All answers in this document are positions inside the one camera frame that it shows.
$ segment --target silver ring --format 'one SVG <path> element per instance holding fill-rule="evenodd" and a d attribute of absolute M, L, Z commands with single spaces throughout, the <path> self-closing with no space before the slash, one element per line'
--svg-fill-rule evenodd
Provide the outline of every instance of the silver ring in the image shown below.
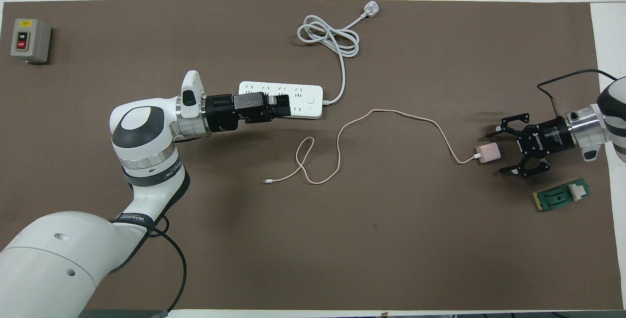
<path fill-rule="evenodd" d="M 119 158 L 119 162 L 128 169 L 137 170 L 137 169 L 145 169 L 160 164 L 164 162 L 167 158 L 174 154 L 176 146 L 174 142 L 170 143 L 167 148 L 163 149 L 160 153 L 157 153 L 153 156 L 149 156 L 147 158 L 139 159 L 139 160 L 125 160 Z"/>

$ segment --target charging cable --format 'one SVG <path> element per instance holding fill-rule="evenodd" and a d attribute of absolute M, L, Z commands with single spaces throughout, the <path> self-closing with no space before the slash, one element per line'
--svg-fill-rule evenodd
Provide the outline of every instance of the charging cable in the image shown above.
<path fill-rule="evenodd" d="M 307 181 L 311 184 L 323 184 L 324 182 L 330 180 L 333 176 L 335 176 L 335 174 L 337 174 L 337 172 L 339 171 L 339 168 L 341 166 L 341 150 L 339 148 L 339 138 L 341 137 L 341 133 L 344 131 L 344 129 L 346 129 L 348 126 L 359 122 L 360 120 L 365 119 L 367 116 L 371 115 L 372 113 L 395 113 L 397 115 L 400 115 L 402 117 L 407 117 L 408 119 L 413 119 L 413 120 L 420 120 L 420 121 L 425 121 L 425 122 L 429 122 L 431 124 L 433 124 L 434 126 L 436 126 L 436 128 L 439 129 L 441 136 L 443 137 L 443 140 L 446 142 L 447 145 L 447 149 L 450 151 L 450 155 L 452 156 L 452 159 L 454 159 L 454 162 L 456 164 L 465 164 L 467 162 L 470 162 L 470 160 L 474 160 L 474 159 L 480 159 L 481 162 L 488 162 L 491 160 L 495 160 L 500 158 L 500 153 L 498 150 L 498 146 L 495 143 L 490 143 L 490 144 L 486 144 L 485 146 L 480 146 L 478 148 L 476 148 L 476 154 L 471 156 L 471 158 L 467 159 L 467 160 L 459 160 L 459 158 L 457 158 L 456 154 L 454 153 L 454 151 L 452 150 L 452 147 L 450 146 L 450 143 L 447 141 L 447 137 L 445 135 L 445 133 L 443 133 L 443 129 L 441 129 L 441 126 L 439 126 L 439 124 L 435 121 L 435 120 L 431 120 L 431 119 L 427 119 L 425 117 L 420 117 L 420 116 L 415 116 L 415 115 L 410 115 L 407 113 L 403 113 L 401 111 L 397 111 L 397 110 L 391 110 L 391 109 L 372 109 L 370 110 L 368 113 L 366 113 L 365 115 L 359 117 L 356 120 L 352 120 L 350 122 L 348 122 L 347 124 L 345 124 L 344 126 L 342 126 L 342 128 L 339 130 L 339 133 L 337 134 L 337 168 L 335 169 L 335 171 L 333 171 L 333 173 L 331 173 L 330 176 L 328 176 L 326 179 L 320 181 L 320 182 L 314 182 L 309 178 L 309 174 L 307 173 L 307 169 L 304 168 L 304 162 L 307 159 L 307 156 L 309 156 L 309 153 L 311 152 L 311 149 L 313 148 L 313 145 L 315 144 L 315 139 L 311 136 L 306 137 L 305 139 L 302 140 L 302 142 L 300 142 L 300 145 L 298 146 L 298 149 L 295 151 L 295 162 L 298 163 L 298 168 L 293 171 L 293 173 L 290 173 L 289 175 L 277 179 L 277 180 L 273 180 L 273 179 L 268 179 L 268 180 L 264 180 L 263 183 L 269 184 L 269 183 L 273 183 L 273 182 L 281 182 L 283 180 L 286 180 L 288 178 L 290 178 L 291 176 L 295 175 L 298 171 L 300 171 L 300 169 L 302 169 L 302 172 L 304 173 L 304 177 L 306 177 Z M 310 140 L 311 144 L 309 146 L 309 148 L 307 149 L 307 152 L 304 154 L 304 158 L 302 158 L 302 160 L 300 160 L 299 158 L 299 154 L 300 154 L 300 148 L 302 148 L 302 145 L 307 141 Z"/>
<path fill-rule="evenodd" d="M 343 95 L 344 89 L 346 88 L 346 66 L 344 65 L 344 57 L 349 58 L 356 56 L 358 53 L 358 42 L 360 40 L 358 34 L 350 28 L 366 17 L 375 16 L 379 10 L 380 8 L 378 7 L 376 1 L 370 1 L 363 8 L 363 13 L 356 20 L 354 20 L 353 23 L 342 29 L 333 28 L 321 17 L 316 15 L 306 16 L 302 22 L 302 26 L 298 28 L 297 35 L 302 42 L 307 44 L 323 44 L 339 55 L 339 63 L 341 64 L 341 89 L 335 99 L 322 100 L 323 106 L 329 106 L 337 102 L 337 100 L 339 100 L 339 98 Z M 338 44 L 336 37 L 345 39 L 351 44 Z"/>

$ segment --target white power cable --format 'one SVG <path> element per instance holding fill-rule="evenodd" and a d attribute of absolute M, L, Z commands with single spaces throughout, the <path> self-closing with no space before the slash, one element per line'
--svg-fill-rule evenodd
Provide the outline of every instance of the white power cable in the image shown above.
<path fill-rule="evenodd" d="M 353 23 L 342 29 L 333 28 L 321 17 L 316 15 L 306 16 L 302 22 L 302 26 L 298 28 L 297 35 L 302 42 L 307 44 L 323 44 L 339 55 L 339 63 L 341 64 L 341 89 L 335 99 L 322 100 L 322 104 L 324 106 L 337 102 L 337 100 L 339 100 L 339 98 L 343 95 L 344 89 L 346 88 L 346 66 L 344 65 L 344 57 L 355 57 L 358 53 L 358 42 L 360 41 L 360 38 L 358 37 L 358 34 L 350 28 L 366 17 L 373 17 L 379 10 L 380 8 L 378 7 L 378 4 L 375 1 L 370 1 L 363 8 L 363 13 L 356 20 L 354 20 Z M 307 38 L 302 37 L 303 31 L 307 35 Z M 337 39 L 335 37 L 341 37 L 342 39 L 349 41 L 351 44 L 339 44 L 337 43 Z"/>
<path fill-rule="evenodd" d="M 298 149 L 295 151 L 295 162 L 298 163 L 298 168 L 293 171 L 293 173 L 290 173 L 289 175 L 277 179 L 277 180 L 273 180 L 273 179 L 268 179 L 268 180 L 264 180 L 263 183 L 273 183 L 273 182 L 280 182 L 283 180 L 286 180 L 288 178 L 290 178 L 291 176 L 295 175 L 298 171 L 300 171 L 300 169 L 302 169 L 302 172 L 304 172 L 304 177 L 306 177 L 307 181 L 311 184 L 323 184 L 324 182 L 330 180 L 333 176 L 335 176 L 335 174 L 339 171 L 339 168 L 341 166 L 341 150 L 339 148 L 339 138 L 341 137 L 341 133 L 344 131 L 344 129 L 346 129 L 348 126 L 350 126 L 351 124 L 354 124 L 356 122 L 359 122 L 360 120 L 365 119 L 367 116 L 371 115 L 371 113 L 396 113 L 402 117 L 407 117 L 409 119 L 413 119 L 413 120 L 420 120 L 420 121 L 425 121 L 425 122 L 430 122 L 431 124 L 433 124 L 434 126 L 436 126 L 436 128 L 439 129 L 441 136 L 443 137 L 443 140 L 446 142 L 447 148 L 450 151 L 450 155 L 452 156 L 452 159 L 454 159 L 454 162 L 456 162 L 456 164 L 465 164 L 467 162 L 470 162 L 470 160 L 472 159 L 478 159 L 480 158 L 480 154 L 476 154 L 471 156 L 471 158 L 461 161 L 459 160 L 459 158 L 456 157 L 456 154 L 454 153 L 454 151 L 452 150 L 452 147 L 450 146 L 450 143 L 447 141 L 447 137 L 445 135 L 445 133 L 443 133 L 443 129 L 441 129 L 441 126 L 439 126 L 439 124 L 435 121 L 435 120 L 431 120 L 431 119 L 427 119 L 425 117 L 420 117 L 420 116 L 415 116 L 415 115 L 410 115 L 407 113 L 403 113 L 401 111 L 397 111 L 397 110 L 391 110 L 391 109 L 372 109 L 370 110 L 368 113 L 366 113 L 365 115 L 359 117 L 356 120 L 352 120 L 350 122 L 348 122 L 347 124 L 345 124 L 344 126 L 342 126 L 342 128 L 339 130 L 339 133 L 337 134 L 337 168 L 335 169 L 335 171 L 333 171 L 333 173 L 331 173 L 330 176 L 328 176 L 326 179 L 320 181 L 320 182 L 314 182 L 309 178 L 309 174 L 307 173 L 307 169 L 304 168 L 304 162 L 307 159 L 307 156 L 309 156 L 309 152 L 311 152 L 311 149 L 313 148 L 313 145 L 315 144 L 315 138 L 309 136 L 306 137 L 305 139 L 302 140 L 302 142 L 300 142 L 300 145 L 298 146 Z M 300 154 L 300 148 L 302 148 L 302 144 L 304 144 L 304 142 L 306 142 L 307 140 L 311 140 L 311 145 L 309 146 L 309 148 L 307 149 L 307 152 L 304 154 L 304 158 L 302 158 L 302 160 L 300 160 L 298 158 L 298 155 Z"/>

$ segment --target brown mat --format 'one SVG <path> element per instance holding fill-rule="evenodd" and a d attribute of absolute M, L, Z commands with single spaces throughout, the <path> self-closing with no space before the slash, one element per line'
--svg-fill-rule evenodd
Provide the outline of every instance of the brown mat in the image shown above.
<path fill-rule="evenodd" d="M 179 94 L 196 69 L 208 94 L 242 80 L 340 86 L 337 57 L 295 30 L 309 13 L 350 23 L 364 1 L 124 0 L 5 3 L 0 42 L 0 246 L 36 218 L 76 210 L 111 218 L 132 199 L 110 144 L 111 110 Z M 295 168 L 317 140 L 311 177 L 335 169 L 338 128 L 371 108 L 440 122 L 460 158 L 506 115 L 552 117 L 542 80 L 595 68 L 588 4 L 381 1 L 359 23 L 344 97 L 320 120 L 277 120 L 179 145 L 192 184 L 168 213 L 189 278 L 181 309 L 621 309 L 604 155 L 549 158 L 529 180 L 517 162 L 452 162 L 436 129 L 375 115 L 348 129 L 327 184 Z M 9 57 L 15 18 L 52 26 L 51 60 Z M 595 75 L 554 84 L 565 110 L 595 101 Z M 532 192 L 585 178 L 592 195 L 540 213 Z M 105 278 L 88 307 L 166 307 L 179 258 L 150 240 Z"/>

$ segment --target pink charging cable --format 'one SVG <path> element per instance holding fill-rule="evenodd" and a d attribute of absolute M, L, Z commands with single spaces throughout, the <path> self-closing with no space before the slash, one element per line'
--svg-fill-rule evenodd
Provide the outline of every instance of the pink charging cable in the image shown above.
<path fill-rule="evenodd" d="M 454 162 L 456 162 L 456 164 L 465 164 L 466 162 L 469 162 L 472 159 L 478 159 L 480 158 L 480 154 L 476 154 L 473 155 L 471 158 L 464 160 L 464 161 L 460 161 L 459 158 L 456 157 L 456 154 L 454 153 L 454 151 L 452 150 L 452 147 L 450 146 L 450 143 L 447 141 L 446 135 L 445 133 L 443 133 L 443 129 L 441 129 L 441 126 L 439 126 L 439 124 L 435 121 L 435 120 L 431 120 L 431 119 L 427 119 L 425 117 L 420 117 L 420 116 L 415 116 L 415 115 L 410 115 L 407 113 L 403 113 L 401 111 L 397 111 L 397 110 L 390 110 L 390 109 L 372 109 L 370 110 L 368 113 L 366 113 L 365 115 L 359 117 L 356 120 L 352 120 L 350 122 L 348 122 L 347 124 L 345 124 L 344 126 L 342 126 L 342 128 L 339 130 L 339 133 L 337 134 L 337 168 L 335 169 L 335 171 L 333 171 L 333 173 L 331 173 L 330 176 L 328 176 L 326 179 L 320 181 L 320 182 L 315 182 L 312 181 L 309 178 L 309 174 L 307 173 L 307 169 L 304 168 L 304 162 L 307 159 L 307 156 L 309 156 L 309 152 L 311 152 L 311 149 L 313 148 L 313 145 L 315 144 L 315 138 L 309 136 L 306 137 L 305 139 L 302 140 L 302 142 L 300 142 L 300 145 L 298 146 L 298 149 L 295 151 L 295 161 L 298 163 L 298 168 L 293 171 L 293 173 L 290 173 L 289 175 L 280 178 L 280 179 L 268 179 L 268 180 L 264 180 L 263 183 L 273 183 L 273 182 L 280 182 L 283 180 L 286 180 L 288 178 L 290 178 L 291 176 L 295 175 L 298 171 L 300 171 L 300 169 L 302 169 L 302 171 L 304 172 L 304 177 L 307 178 L 307 181 L 310 182 L 311 184 L 323 184 L 324 182 L 330 180 L 333 176 L 335 176 L 335 174 L 339 171 L 339 167 L 341 166 L 341 150 L 339 148 L 339 138 L 341 137 L 341 133 L 344 131 L 344 129 L 346 129 L 348 126 L 350 126 L 351 124 L 354 124 L 356 122 L 359 122 L 360 120 L 365 119 L 367 116 L 371 115 L 371 113 L 396 113 L 402 117 L 407 117 L 409 119 L 413 119 L 413 120 L 420 120 L 420 121 L 425 121 L 425 122 L 430 122 L 431 124 L 433 124 L 434 126 L 436 126 L 436 128 L 439 129 L 441 136 L 443 136 L 443 140 L 445 140 L 447 148 L 450 150 L 450 154 L 452 155 L 452 158 L 454 159 Z M 309 146 L 309 148 L 307 149 L 307 152 L 304 154 L 304 158 L 302 158 L 302 160 L 300 160 L 298 158 L 298 155 L 300 154 L 300 148 L 302 148 L 302 144 L 304 144 L 304 142 L 306 142 L 307 140 L 311 140 L 311 145 Z"/>

